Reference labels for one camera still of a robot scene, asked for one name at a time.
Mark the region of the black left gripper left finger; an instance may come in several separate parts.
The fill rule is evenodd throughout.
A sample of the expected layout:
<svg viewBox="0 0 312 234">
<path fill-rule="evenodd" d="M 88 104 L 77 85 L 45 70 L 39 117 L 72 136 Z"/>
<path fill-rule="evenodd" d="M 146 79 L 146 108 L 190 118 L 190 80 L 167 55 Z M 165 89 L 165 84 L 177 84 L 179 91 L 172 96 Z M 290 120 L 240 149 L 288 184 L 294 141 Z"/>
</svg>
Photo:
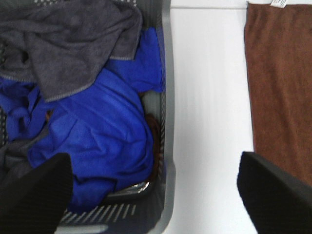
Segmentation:
<svg viewBox="0 0 312 234">
<path fill-rule="evenodd" d="M 73 194 L 68 154 L 59 153 L 0 190 L 2 234 L 53 234 Z"/>
</svg>

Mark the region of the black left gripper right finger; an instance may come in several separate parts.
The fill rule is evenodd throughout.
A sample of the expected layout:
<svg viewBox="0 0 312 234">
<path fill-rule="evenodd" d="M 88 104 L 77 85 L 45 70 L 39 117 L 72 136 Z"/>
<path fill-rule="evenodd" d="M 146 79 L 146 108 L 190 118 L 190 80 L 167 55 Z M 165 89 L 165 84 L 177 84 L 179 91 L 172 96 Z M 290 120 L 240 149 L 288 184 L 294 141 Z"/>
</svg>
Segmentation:
<svg viewBox="0 0 312 234">
<path fill-rule="evenodd" d="M 312 188 L 254 152 L 241 155 L 237 188 L 259 234 L 310 234 Z"/>
</svg>

